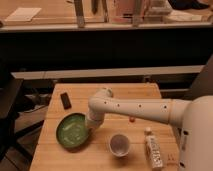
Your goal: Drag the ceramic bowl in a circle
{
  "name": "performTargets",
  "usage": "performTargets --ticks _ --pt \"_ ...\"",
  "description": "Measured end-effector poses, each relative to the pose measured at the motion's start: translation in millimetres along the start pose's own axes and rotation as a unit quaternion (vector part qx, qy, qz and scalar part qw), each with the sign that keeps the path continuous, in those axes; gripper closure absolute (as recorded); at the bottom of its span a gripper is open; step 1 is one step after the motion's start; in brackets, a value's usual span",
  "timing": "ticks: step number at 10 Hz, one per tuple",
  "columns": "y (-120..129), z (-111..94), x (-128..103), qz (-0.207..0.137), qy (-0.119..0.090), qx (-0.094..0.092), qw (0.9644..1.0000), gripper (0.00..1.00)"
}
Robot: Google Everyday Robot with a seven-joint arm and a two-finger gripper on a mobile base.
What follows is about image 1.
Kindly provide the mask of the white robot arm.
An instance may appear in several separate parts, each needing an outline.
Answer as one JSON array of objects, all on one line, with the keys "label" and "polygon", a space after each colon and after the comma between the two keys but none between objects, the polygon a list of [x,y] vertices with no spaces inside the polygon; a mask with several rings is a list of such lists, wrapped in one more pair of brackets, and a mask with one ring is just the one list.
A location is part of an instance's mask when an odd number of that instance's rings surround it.
[{"label": "white robot arm", "polygon": [[181,129],[178,171],[213,169],[213,96],[194,100],[117,99],[108,88],[88,100],[86,126],[98,129],[107,113],[133,116]]}]

